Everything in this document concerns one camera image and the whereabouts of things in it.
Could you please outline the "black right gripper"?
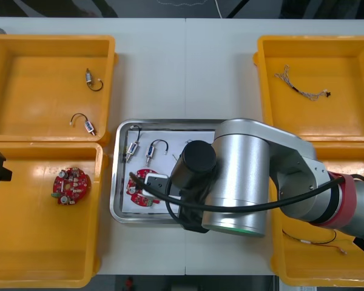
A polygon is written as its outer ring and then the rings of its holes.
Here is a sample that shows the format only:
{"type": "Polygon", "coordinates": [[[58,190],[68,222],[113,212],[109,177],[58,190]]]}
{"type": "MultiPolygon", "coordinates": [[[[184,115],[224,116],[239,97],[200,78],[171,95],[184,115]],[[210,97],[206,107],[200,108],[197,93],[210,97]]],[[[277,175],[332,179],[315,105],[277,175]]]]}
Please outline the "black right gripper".
{"type": "MultiPolygon", "coordinates": [[[[204,205],[211,189],[214,174],[202,177],[180,190],[181,199],[191,204],[204,205]]],[[[203,211],[187,207],[180,207],[178,217],[183,222],[185,230],[196,233],[207,233],[208,229],[202,227],[203,211]]]]}

